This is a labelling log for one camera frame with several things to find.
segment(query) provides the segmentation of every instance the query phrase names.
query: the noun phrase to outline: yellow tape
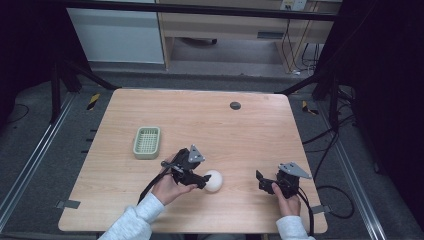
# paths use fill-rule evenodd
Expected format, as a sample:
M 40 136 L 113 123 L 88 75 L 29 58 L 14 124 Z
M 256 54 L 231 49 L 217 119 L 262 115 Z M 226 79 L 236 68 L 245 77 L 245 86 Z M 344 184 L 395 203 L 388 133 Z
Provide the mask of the yellow tape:
M 96 105 L 97 100 L 99 100 L 100 93 L 96 93 L 91 96 L 90 103 L 87 106 L 87 110 L 93 110 L 94 105 Z

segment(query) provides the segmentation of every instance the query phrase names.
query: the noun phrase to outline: person's left hand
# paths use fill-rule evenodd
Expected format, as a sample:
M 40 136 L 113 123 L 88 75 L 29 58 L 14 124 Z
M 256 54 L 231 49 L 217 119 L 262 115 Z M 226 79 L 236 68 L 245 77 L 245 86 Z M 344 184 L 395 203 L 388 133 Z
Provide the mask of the person's left hand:
M 165 159 L 167 162 L 171 162 L 175 155 Z M 171 174 L 166 174 L 158 183 L 153 186 L 152 194 L 163 204 L 168 205 L 174 201 L 177 197 L 182 194 L 191 192 L 191 190 L 197 188 L 196 184 L 191 185 L 180 185 L 174 181 Z

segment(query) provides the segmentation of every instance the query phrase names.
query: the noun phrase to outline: wooden table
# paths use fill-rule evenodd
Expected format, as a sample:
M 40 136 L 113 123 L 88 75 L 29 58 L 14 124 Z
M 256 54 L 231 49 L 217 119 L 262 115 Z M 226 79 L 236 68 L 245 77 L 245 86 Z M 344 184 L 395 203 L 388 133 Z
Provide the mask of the wooden table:
M 233 110 L 237 101 L 241 109 Z M 160 153 L 137 160 L 132 152 L 137 129 L 161 129 Z M 160 162 L 195 144 L 206 161 L 203 175 L 221 172 L 215 193 L 195 189 L 166 206 L 152 224 L 154 232 L 277 233 L 275 195 L 259 190 L 255 171 L 275 178 L 279 163 L 296 162 L 310 173 L 296 123 L 284 95 L 183 90 L 116 90 L 59 222 L 63 231 L 105 231 L 158 174 Z M 311 206 L 319 205 L 313 180 L 301 179 Z M 309 229 L 307 208 L 301 217 Z M 324 214 L 315 215 L 315 232 L 327 230 Z

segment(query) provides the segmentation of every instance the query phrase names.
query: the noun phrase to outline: hand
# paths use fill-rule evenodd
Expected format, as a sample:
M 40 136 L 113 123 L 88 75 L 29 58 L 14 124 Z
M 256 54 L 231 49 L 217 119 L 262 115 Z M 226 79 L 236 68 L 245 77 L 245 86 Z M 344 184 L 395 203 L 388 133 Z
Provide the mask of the hand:
M 167 162 L 171 162 L 175 155 L 165 159 Z M 153 186 L 152 193 L 157 199 L 163 204 L 168 205 L 174 201 L 177 197 L 184 193 L 188 193 L 191 190 L 197 188 L 196 184 L 191 185 L 178 185 L 175 183 L 174 178 L 171 174 L 166 174 L 158 183 Z
M 278 198 L 278 204 L 280 205 L 280 213 L 282 217 L 286 216 L 299 216 L 300 215 L 300 199 L 297 195 L 291 196 L 286 199 L 281 192 L 280 187 L 276 183 L 272 183 L 272 190 Z

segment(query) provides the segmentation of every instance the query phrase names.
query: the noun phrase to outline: plastic basket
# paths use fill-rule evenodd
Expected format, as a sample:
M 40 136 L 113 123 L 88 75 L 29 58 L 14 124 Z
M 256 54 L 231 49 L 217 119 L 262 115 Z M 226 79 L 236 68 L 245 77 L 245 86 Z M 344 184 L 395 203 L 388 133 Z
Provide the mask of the plastic basket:
M 137 159 L 155 159 L 159 155 L 160 128 L 141 127 L 134 140 L 134 156 Z

